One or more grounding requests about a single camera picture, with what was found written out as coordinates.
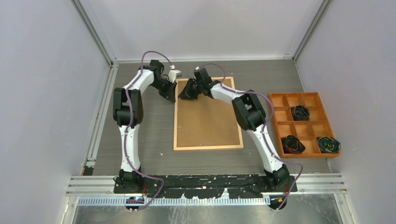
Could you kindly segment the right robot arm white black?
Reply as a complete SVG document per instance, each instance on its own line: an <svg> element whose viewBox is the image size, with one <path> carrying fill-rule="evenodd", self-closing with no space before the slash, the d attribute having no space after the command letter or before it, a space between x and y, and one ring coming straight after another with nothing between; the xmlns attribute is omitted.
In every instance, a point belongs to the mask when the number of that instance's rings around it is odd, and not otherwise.
<svg viewBox="0 0 396 224"><path fill-rule="evenodd" d="M275 192L281 188L292 190L295 179L290 175L285 162L280 159L269 137L268 121L258 99L259 94L255 91L239 91L224 84L223 80L213 80L203 67L197 67L194 76L188 79L178 98L196 100L203 94L232 105L238 125L249 134L259 152L267 187Z"/></svg>

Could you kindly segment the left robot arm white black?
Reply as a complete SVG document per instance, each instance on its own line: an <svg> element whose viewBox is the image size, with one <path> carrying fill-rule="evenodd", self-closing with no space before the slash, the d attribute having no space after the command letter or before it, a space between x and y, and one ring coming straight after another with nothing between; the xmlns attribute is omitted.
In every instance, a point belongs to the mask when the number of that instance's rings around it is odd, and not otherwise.
<svg viewBox="0 0 396 224"><path fill-rule="evenodd" d="M126 187L132 193L142 190L144 175L138 155L138 133L144 111L142 94L152 86L159 95L175 103L176 77L179 73L173 64L163 75L164 65L151 60L149 65L140 67L136 76L124 87L113 91L113 119L119 127L122 140L122 162L116 185Z"/></svg>

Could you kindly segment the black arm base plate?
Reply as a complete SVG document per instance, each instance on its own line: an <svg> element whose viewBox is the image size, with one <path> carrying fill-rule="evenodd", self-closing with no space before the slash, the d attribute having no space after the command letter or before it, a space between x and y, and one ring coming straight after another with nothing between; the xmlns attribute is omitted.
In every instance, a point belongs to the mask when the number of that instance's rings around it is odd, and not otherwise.
<svg viewBox="0 0 396 224"><path fill-rule="evenodd" d="M259 198L268 192L283 195L289 191L297 191L293 176L289 176L279 185L259 174L155 175L152 179L138 174L120 174L113 180L115 194L139 194L171 199L210 199L220 198L224 194L228 194L231 199Z"/></svg>

